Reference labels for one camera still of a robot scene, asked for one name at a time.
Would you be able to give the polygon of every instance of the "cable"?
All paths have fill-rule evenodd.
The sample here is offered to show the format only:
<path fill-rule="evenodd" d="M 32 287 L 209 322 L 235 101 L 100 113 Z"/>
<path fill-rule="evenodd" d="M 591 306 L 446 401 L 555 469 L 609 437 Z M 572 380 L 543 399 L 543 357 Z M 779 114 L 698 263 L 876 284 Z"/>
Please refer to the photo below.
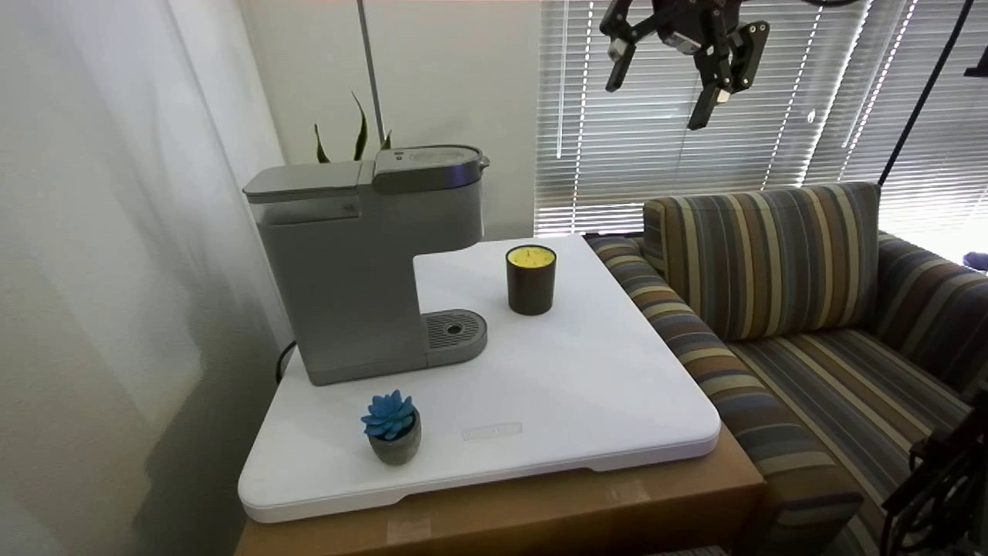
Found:
<path fill-rule="evenodd" d="M 897 161 L 897 155 L 900 155 L 900 149 L 904 149 L 909 136 L 914 133 L 914 124 L 920 122 L 920 113 L 924 113 L 924 104 L 927 104 L 927 98 L 928 98 L 928 94 L 931 94 L 931 86 L 935 86 L 939 76 L 941 76 L 941 71 L 944 71 L 944 65 L 949 65 L 949 58 L 952 58 L 952 53 L 953 53 L 953 44 L 957 44 L 957 38 L 961 38 L 961 32 L 964 32 L 967 12 L 968 12 L 968 6 L 973 6 L 973 3 L 975 3 L 975 0 L 964 0 L 961 15 L 957 15 L 957 25 L 953 25 L 953 32 L 952 32 L 952 38 L 949 38 L 944 50 L 939 53 L 939 62 L 931 65 L 931 76 L 928 76 L 928 82 L 927 82 L 927 86 L 924 86 L 924 94 L 920 94 L 920 98 L 916 98 L 916 104 L 914 104 L 914 113 L 909 114 L 909 124 L 904 124 L 904 131 L 900 131 L 900 136 L 897 136 L 897 142 L 896 142 L 896 149 L 891 149 L 891 155 L 889 155 L 889 161 L 886 161 L 882 176 L 876 179 L 876 185 L 881 185 L 881 189 L 886 185 L 886 179 L 889 179 L 889 172 L 891 172 L 891 167 L 896 167 L 896 161 Z"/>
<path fill-rule="evenodd" d="M 370 82 L 370 98 L 373 98 L 378 142 L 383 147 L 383 114 L 380 114 L 380 94 L 378 94 L 378 71 L 373 71 L 373 50 L 370 50 L 370 27 L 368 27 L 365 0 L 359 0 L 359 15 L 361 15 L 365 56 L 368 56 L 368 82 Z"/>
<path fill-rule="evenodd" d="M 291 341 L 291 343 L 277 354 L 274 384 L 282 384 L 282 380 L 284 380 L 288 357 L 291 357 L 291 348 L 297 348 L 297 346 L 299 346 L 299 343 L 297 343 L 297 341 Z"/>

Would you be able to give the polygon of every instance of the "window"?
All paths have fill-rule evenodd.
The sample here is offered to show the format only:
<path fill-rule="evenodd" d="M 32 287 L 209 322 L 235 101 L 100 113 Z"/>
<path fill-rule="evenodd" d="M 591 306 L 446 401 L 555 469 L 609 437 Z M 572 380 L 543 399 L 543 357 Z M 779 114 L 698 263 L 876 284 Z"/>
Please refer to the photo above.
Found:
<path fill-rule="evenodd" d="M 642 42 L 623 86 L 606 94 L 602 12 L 602 0 L 543 3 L 537 234 L 638 228 L 658 194 L 876 182 L 961 0 L 740 3 L 740 22 L 771 25 L 768 47 L 754 90 L 698 133 L 686 131 L 696 65 L 658 42 Z M 629 22 L 649 12 L 638 0 Z M 988 221 L 988 82 L 961 79 L 986 44 L 988 9 L 973 9 L 882 191 L 882 228 L 927 248 L 939 244 L 916 223 L 968 223 L 957 250 L 973 250 Z"/>

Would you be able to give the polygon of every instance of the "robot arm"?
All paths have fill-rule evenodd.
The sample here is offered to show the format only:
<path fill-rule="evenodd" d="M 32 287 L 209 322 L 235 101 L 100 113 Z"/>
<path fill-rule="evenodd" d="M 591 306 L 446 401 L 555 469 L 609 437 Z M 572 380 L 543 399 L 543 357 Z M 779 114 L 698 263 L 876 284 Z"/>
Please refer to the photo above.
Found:
<path fill-rule="evenodd" d="M 629 0 L 611 0 L 599 32 L 611 38 L 609 94 L 622 90 L 636 56 L 636 44 L 658 35 L 666 47 L 696 58 L 702 76 L 702 98 L 688 117 L 688 131 L 702 131 L 711 113 L 746 90 L 755 79 L 768 25 L 754 22 L 737 27 L 740 0 L 651 0 L 651 15 L 638 25 L 626 22 Z"/>

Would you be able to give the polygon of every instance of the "sofa backrest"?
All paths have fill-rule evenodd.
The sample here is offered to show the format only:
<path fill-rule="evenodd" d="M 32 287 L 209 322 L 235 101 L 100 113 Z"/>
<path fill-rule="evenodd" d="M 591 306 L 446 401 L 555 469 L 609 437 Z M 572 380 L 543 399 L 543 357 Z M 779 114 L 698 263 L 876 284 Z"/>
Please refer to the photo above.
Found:
<path fill-rule="evenodd" d="M 646 259 L 722 338 L 865 326 L 876 304 L 876 185 L 646 205 Z"/>

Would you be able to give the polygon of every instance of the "gray coffee maker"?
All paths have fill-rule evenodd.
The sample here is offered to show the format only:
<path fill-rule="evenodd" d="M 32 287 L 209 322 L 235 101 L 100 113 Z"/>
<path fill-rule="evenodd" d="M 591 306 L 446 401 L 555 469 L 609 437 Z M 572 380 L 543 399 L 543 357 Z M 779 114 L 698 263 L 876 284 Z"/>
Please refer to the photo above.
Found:
<path fill-rule="evenodd" d="M 487 326 L 465 310 L 420 314 L 413 257 L 481 238 L 485 155 L 468 147 L 373 161 L 271 167 L 246 201 L 315 387 L 476 360 Z"/>

